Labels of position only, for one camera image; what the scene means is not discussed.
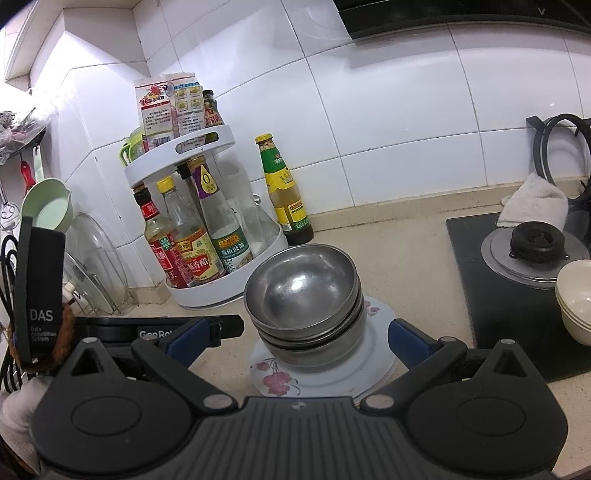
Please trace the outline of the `left gloved hand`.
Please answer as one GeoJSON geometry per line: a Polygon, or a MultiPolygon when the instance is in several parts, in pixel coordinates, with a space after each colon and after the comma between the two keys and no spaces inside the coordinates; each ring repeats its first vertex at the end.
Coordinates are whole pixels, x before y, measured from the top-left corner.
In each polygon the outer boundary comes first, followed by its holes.
{"type": "Polygon", "coordinates": [[[51,384],[50,377],[35,377],[11,394],[1,393],[1,437],[36,474],[41,472],[29,427],[32,416],[51,384]]]}

